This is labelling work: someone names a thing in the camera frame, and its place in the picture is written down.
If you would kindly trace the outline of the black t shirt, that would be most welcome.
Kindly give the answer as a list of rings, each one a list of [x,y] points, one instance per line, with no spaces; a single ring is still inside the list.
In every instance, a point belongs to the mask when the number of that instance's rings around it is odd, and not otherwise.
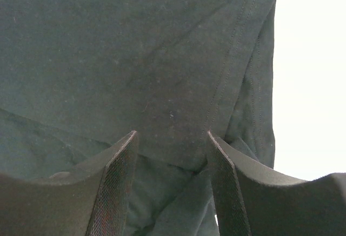
[[[276,0],[1,0],[1,173],[49,177],[139,137],[102,229],[218,235],[209,131],[273,167]]]

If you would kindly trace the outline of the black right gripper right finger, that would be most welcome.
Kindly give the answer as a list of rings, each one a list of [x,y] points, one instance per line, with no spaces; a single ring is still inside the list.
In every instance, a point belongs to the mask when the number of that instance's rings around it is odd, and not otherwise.
[[[209,134],[220,235],[345,235],[345,174],[313,181],[277,172]]]

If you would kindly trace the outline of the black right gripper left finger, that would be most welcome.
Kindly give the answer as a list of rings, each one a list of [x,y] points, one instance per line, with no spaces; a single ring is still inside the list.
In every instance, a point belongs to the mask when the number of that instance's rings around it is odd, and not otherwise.
[[[122,235],[138,134],[50,178],[1,175],[1,235]]]

